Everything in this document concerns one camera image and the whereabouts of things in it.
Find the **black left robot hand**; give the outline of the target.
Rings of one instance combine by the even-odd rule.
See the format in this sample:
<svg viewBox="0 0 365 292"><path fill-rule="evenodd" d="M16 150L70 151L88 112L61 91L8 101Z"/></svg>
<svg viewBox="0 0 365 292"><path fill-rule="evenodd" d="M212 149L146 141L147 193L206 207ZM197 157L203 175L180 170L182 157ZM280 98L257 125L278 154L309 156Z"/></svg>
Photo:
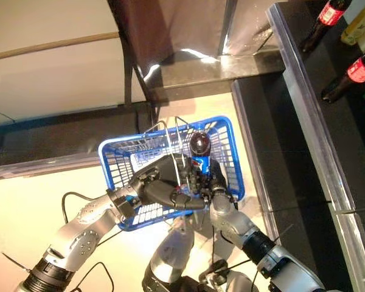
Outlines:
<svg viewBox="0 0 365 292"><path fill-rule="evenodd" d="M192 174L192 159L173 153L135 172L128 184L143 205L159 203L175 210L204 209L204 199L191 197L179 189L179 184Z"/></svg>

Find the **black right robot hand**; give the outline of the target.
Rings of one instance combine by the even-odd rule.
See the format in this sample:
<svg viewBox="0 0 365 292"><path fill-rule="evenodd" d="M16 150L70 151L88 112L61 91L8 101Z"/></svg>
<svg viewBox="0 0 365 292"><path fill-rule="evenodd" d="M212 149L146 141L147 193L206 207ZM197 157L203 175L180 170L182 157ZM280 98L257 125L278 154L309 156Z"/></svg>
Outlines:
<svg viewBox="0 0 365 292"><path fill-rule="evenodd" d="M217 195L223 195L230 199L226 178L223 176L220 163L210 158L210 167L208 174L199 175L198 193L200 197L211 201Z"/></svg>

